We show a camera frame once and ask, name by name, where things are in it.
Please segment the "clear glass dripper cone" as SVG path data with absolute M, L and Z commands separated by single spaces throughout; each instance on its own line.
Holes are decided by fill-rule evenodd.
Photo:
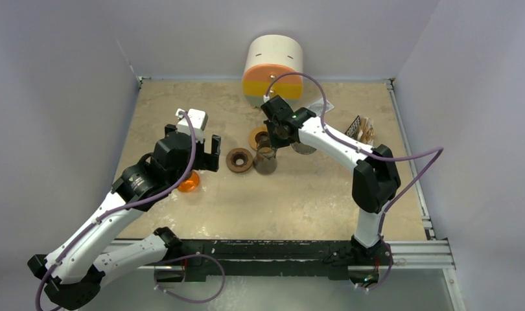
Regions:
M 292 149 L 301 155 L 310 155 L 313 154 L 317 149 L 303 143 L 292 143 Z

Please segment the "glass carafe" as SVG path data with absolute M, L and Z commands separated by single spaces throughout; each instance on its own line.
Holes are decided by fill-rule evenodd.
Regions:
M 262 175 L 273 174 L 277 168 L 276 153 L 269 143 L 259 143 L 253 160 L 255 170 Z

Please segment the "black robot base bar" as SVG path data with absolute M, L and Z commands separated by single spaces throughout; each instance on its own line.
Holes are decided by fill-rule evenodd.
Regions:
M 393 264 L 388 244 L 366 254 L 352 240 L 186 239 L 153 265 L 185 273 L 187 282 L 208 276 L 326 277 L 353 284 L 375 284 Z

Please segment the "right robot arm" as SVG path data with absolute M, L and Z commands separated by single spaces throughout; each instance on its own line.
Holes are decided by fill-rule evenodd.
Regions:
M 360 212 L 351 254 L 361 264 L 374 259 L 382 244 L 380 222 L 384 208 L 401 186 L 391 150 L 384 145 L 374 148 L 359 143 L 307 108 L 294 111 L 279 95 L 265 96 L 263 100 L 261 109 L 267 118 L 264 123 L 274 148 L 301 143 L 323 152 L 352 174 L 351 194 Z

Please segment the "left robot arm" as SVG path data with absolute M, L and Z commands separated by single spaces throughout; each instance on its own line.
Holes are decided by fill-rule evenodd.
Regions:
M 100 207 L 72 237 L 50 254 L 29 259 L 29 269 L 41 281 L 38 295 L 46 295 L 57 309 L 77 310 L 104 286 L 138 267 L 197 261 L 199 253 L 186 253 L 168 227 L 116 251 L 106 248 L 192 172 L 218 170 L 221 138 L 212 136 L 210 152 L 205 152 L 204 144 L 200 135 L 167 125 L 154 150 L 122 172 Z

